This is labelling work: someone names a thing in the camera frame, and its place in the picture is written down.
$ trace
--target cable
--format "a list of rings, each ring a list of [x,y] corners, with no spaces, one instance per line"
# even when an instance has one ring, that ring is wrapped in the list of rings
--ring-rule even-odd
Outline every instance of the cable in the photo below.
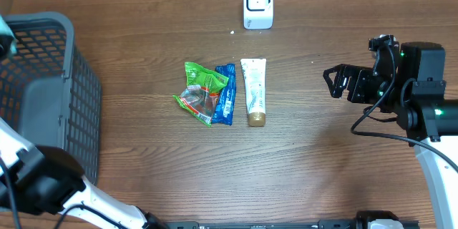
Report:
[[[6,186],[8,187],[7,190],[8,190],[8,196],[9,196],[9,206],[11,207],[11,211],[13,213],[14,224],[16,226],[16,229],[21,229],[21,222],[19,221],[19,214],[17,212],[17,206],[16,206],[16,197],[14,196],[13,182],[11,181],[11,178],[9,177],[8,167],[6,166],[5,162],[3,161],[1,157],[0,157],[0,166],[1,166],[1,169],[3,170],[3,174],[5,175]]]
[[[360,136],[370,136],[370,137],[383,137],[383,138],[386,138],[386,139],[392,139],[392,140],[402,140],[402,141],[405,141],[405,142],[409,142],[409,143],[412,143],[414,145],[418,145],[420,147],[424,147],[425,149],[433,152],[434,154],[440,156],[443,160],[445,160],[445,162],[447,162],[451,167],[453,167],[453,169],[455,171],[458,172],[458,165],[455,164],[449,157],[447,157],[444,153],[438,151],[436,148],[428,145],[428,144],[425,144],[423,142],[420,142],[420,141],[417,141],[417,140],[412,140],[412,139],[409,139],[408,137],[402,137],[402,136],[398,136],[398,135],[390,135],[390,134],[386,134],[386,133],[378,133],[378,132],[358,132],[356,131],[356,127],[364,120],[366,119],[366,117],[368,117],[372,111],[374,111],[379,105],[380,103],[385,99],[385,97],[388,95],[388,93],[390,93],[390,91],[392,90],[393,86],[394,86],[394,80],[396,79],[396,67],[394,66],[394,54],[393,54],[393,51],[389,48],[389,46],[386,44],[386,47],[388,48],[389,50],[389,53],[391,55],[391,61],[392,61],[392,64],[393,64],[393,77],[391,78],[391,83],[388,87],[388,90],[385,91],[385,93],[383,94],[383,96],[381,96],[381,98],[379,99],[379,101],[377,101],[375,103],[375,105],[373,105],[372,107],[369,108],[369,110],[367,112],[365,112],[352,126],[351,126],[351,133],[355,134],[355,135],[360,135]]]
[[[119,229],[128,229],[126,228],[125,226],[119,224],[119,223],[116,223],[115,221],[109,219],[106,215],[102,214],[101,212],[95,210],[94,208],[91,208],[91,207],[88,207],[86,205],[83,205],[83,204],[77,204],[77,205],[73,205],[72,207],[68,208],[67,210],[65,210],[65,212],[61,215],[61,217],[59,218],[59,220],[57,221],[56,223],[56,226],[54,226],[54,229],[58,229],[60,227],[60,225],[62,224],[62,222],[64,222],[64,219],[65,217],[68,215],[68,213],[70,212],[70,210],[73,210],[75,208],[81,208],[81,209],[85,209],[91,213],[93,213],[94,215],[98,215],[101,219],[107,221],[108,223],[114,225],[115,227],[118,227]]]
[[[406,80],[404,85],[402,85],[401,96],[400,96],[400,100],[399,100],[401,102],[401,107],[404,107],[404,94],[406,93],[407,86],[409,86],[410,82],[415,82],[415,81],[416,81],[415,78],[410,78],[410,79]]]
[[[372,106],[364,108],[364,109],[363,109],[363,114],[366,113],[367,110],[369,110],[369,109],[371,109],[371,108],[372,108]],[[373,119],[373,120],[376,120],[377,122],[395,122],[395,121],[398,120],[397,117],[391,117],[391,118],[386,118],[386,119],[379,119],[379,118],[372,117],[372,116],[370,116],[370,115],[368,115],[368,118],[371,118],[371,119]]]

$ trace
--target wooden table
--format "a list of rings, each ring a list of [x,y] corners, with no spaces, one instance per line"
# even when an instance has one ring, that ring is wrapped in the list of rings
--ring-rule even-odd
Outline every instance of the wooden table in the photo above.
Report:
[[[458,0],[276,0],[273,28],[246,31],[242,0],[15,0],[15,14],[59,11],[102,81],[98,187],[166,221],[303,222],[390,210],[434,228],[429,191],[406,143],[349,132],[363,105],[330,97],[323,70],[371,67],[367,39],[394,34],[447,51],[458,97]],[[267,59],[267,123],[249,127],[242,58]],[[237,65],[234,125],[181,109],[184,62]],[[367,121],[362,130],[404,135]],[[51,228],[56,217],[22,216]],[[91,228],[69,219],[66,228]],[[0,225],[12,227],[9,213]]]

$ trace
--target green snack bag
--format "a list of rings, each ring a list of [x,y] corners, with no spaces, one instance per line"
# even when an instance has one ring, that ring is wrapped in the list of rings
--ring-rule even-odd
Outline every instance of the green snack bag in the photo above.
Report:
[[[186,89],[180,96],[173,95],[173,98],[182,108],[211,127],[220,90],[226,87],[229,79],[193,62],[185,63],[185,71]]]

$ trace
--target basket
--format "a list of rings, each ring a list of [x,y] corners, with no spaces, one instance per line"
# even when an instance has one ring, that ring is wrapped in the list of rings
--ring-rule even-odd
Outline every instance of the basket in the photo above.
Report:
[[[35,145],[60,147],[97,183],[102,89],[62,14],[5,17],[17,54],[0,63],[0,117]]]

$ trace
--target blue package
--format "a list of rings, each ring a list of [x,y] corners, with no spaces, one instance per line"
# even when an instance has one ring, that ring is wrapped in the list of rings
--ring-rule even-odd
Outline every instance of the blue package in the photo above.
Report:
[[[215,71],[228,77],[228,85],[221,90],[220,99],[216,104],[215,114],[213,114],[212,123],[223,123],[232,125],[234,113],[235,92],[235,64],[226,64],[217,66]]]

